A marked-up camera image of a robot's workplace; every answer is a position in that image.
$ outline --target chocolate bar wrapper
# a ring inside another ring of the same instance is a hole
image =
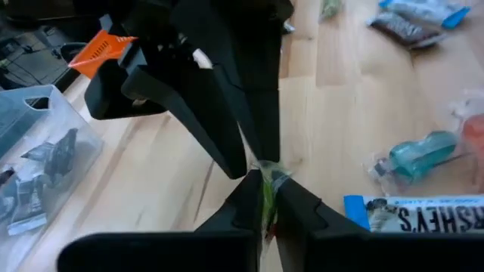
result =
[[[470,7],[450,4],[445,0],[383,0],[379,5],[388,11],[447,29],[454,29],[470,11]]]
[[[411,23],[393,12],[382,12],[367,24],[407,49],[425,48],[442,41],[445,34]]]
[[[484,233],[484,195],[345,196],[346,217],[371,232]]]

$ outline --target black mount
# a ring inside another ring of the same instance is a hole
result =
[[[257,159],[279,161],[278,70],[289,0],[132,2],[101,18],[136,36],[105,62],[85,93],[96,119],[169,110],[230,178],[247,173],[239,126]],[[202,50],[213,64],[201,69]]]

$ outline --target candy wrapper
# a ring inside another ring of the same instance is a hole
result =
[[[393,12],[383,12],[367,24],[407,49],[426,48],[445,38],[445,34],[411,23]]]
[[[345,196],[346,217],[381,233],[484,233],[484,196]]]
[[[365,168],[386,196],[480,193],[476,153],[450,131],[433,131],[374,154]]]
[[[470,7],[451,4],[445,0],[383,0],[380,7],[447,29],[454,29],[470,11]]]

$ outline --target wooden tabletop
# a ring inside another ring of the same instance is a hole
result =
[[[440,46],[410,54],[365,21],[377,0],[347,0],[318,24],[319,0],[297,0],[281,61],[282,163],[293,178],[343,212],[346,194],[380,194],[362,163],[448,121],[464,89],[484,88],[484,8]],[[193,230],[239,181],[229,180],[169,113],[93,120],[81,77],[67,99],[104,139],[92,170],[45,231],[21,271],[53,271],[59,251],[88,233]],[[272,243],[266,271],[281,271]]]

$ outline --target plastic bag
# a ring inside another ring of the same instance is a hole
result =
[[[397,144],[374,154],[365,167],[386,196],[479,193],[476,154],[450,131]]]
[[[264,184],[262,185],[264,193],[262,238],[265,241],[265,247],[268,248],[268,245],[275,235],[274,226],[278,219],[275,195],[279,187],[290,178],[291,173],[276,162],[259,161],[256,167],[260,169],[264,180]]]
[[[319,23],[336,15],[340,11],[341,5],[341,0],[321,0]]]
[[[465,98],[453,105],[452,115],[457,121],[457,133],[476,154],[477,173],[474,183],[484,192],[484,92],[465,91]]]

